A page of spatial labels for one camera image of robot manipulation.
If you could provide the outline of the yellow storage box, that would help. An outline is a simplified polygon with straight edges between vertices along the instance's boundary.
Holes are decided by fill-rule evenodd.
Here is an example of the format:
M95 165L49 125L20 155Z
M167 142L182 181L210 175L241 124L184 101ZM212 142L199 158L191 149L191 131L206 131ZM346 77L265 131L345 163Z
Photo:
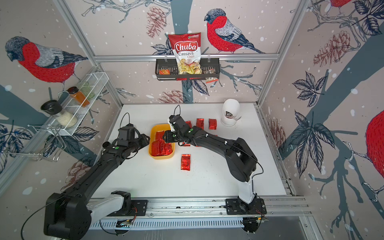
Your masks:
M151 130L149 155L155 160L171 158L175 153L175 143L166 143L162 137L165 131L170 130L169 124L155 125Z

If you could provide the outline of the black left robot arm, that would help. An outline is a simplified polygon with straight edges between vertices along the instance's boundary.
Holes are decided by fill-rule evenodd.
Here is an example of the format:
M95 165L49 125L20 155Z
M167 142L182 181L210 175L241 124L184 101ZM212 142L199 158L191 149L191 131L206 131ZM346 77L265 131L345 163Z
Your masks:
M102 154L101 159L75 184L63 193L53 193L46 203L44 234L66 240L80 240L91 225L102 218L122 212L138 215L130 193L112 192L98 203L89 205L94 192L104 180L132 153L148 146L150 137L141 134L138 138L116 139Z

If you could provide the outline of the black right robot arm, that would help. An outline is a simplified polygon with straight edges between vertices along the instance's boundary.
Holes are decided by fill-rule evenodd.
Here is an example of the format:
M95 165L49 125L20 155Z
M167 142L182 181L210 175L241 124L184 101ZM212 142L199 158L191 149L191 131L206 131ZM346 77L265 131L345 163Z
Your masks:
M224 139L210 134L197 126L190 127L180 115L171 115L170 130L165 131L166 143L190 144L208 149L225 158L231 175L239 183L237 198L226 199L227 215L265 215L265 202L254 191L253 177L259 161L242 138Z

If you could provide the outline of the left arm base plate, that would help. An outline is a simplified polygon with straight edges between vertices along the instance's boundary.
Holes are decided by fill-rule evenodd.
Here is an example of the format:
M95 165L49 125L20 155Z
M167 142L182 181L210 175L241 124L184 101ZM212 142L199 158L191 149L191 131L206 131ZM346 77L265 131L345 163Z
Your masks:
M108 217L134 217L145 216L148 206L148 200L130 200L128 203L123 203L123 206L118 210L108 215Z

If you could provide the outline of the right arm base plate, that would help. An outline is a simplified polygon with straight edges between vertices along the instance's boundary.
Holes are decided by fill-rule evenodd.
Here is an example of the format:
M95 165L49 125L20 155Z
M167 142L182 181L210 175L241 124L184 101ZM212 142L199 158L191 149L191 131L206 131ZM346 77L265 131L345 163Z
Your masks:
M226 199L227 215L266 215L267 209L263 199L254 198L247 204L239 198Z

